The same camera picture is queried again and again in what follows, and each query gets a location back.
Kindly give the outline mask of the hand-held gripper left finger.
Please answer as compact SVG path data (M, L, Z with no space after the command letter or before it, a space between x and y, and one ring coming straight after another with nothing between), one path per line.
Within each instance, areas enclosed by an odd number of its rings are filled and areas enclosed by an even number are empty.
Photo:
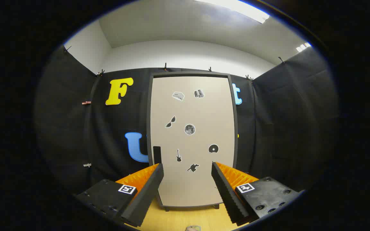
M163 164L158 163L116 181L100 180L75 197L110 222L139 227L162 180Z

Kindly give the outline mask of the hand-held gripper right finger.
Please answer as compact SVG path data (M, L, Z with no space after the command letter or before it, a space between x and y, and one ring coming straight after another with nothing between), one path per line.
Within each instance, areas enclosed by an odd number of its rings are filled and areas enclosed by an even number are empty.
M258 179L219 162L212 163L211 176L231 222L238 226L269 217L302 194L272 177Z

